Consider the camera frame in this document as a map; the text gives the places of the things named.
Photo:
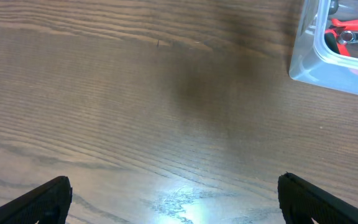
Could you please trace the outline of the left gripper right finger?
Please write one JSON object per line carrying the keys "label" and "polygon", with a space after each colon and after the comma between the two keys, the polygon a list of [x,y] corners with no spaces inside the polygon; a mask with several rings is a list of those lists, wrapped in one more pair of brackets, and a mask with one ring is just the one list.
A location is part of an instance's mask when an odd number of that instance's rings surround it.
{"label": "left gripper right finger", "polygon": [[278,178],[278,201],[287,224],[358,224],[358,208],[292,173]]}

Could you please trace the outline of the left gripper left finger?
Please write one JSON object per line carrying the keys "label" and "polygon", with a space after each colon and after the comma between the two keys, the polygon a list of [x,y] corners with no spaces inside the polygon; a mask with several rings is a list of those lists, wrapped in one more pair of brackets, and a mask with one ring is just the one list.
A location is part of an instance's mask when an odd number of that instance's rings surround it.
{"label": "left gripper left finger", "polygon": [[72,202],[69,178],[58,176],[0,207],[0,224],[65,224]]}

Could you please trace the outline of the clear plastic container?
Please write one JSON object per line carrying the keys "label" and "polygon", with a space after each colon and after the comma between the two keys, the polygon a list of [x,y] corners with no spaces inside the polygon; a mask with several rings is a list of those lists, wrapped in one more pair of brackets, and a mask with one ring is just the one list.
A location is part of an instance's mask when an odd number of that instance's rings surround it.
{"label": "clear plastic container", "polygon": [[358,19],[358,1],[339,1],[339,8],[329,15],[330,0],[305,0],[296,33],[289,76],[313,85],[358,95],[358,46],[348,45],[350,57],[328,48],[324,32],[332,19]]}

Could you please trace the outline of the red handled pliers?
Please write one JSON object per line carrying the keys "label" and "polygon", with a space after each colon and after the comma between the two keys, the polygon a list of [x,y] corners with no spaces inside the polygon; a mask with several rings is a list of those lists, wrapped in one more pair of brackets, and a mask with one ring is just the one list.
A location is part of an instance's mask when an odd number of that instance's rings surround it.
{"label": "red handled pliers", "polygon": [[332,19],[331,25],[324,32],[324,40],[328,48],[333,52],[339,55],[350,57],[351,55],[347,49],[347,46],[357,45],[357,44],[341,45],[337,42],[337,38],[339,37],[339,34],[345,30],[351,30],[351,31],[358,30],[358,19],[351,20],[351,21],[340,21],[338,19]]}

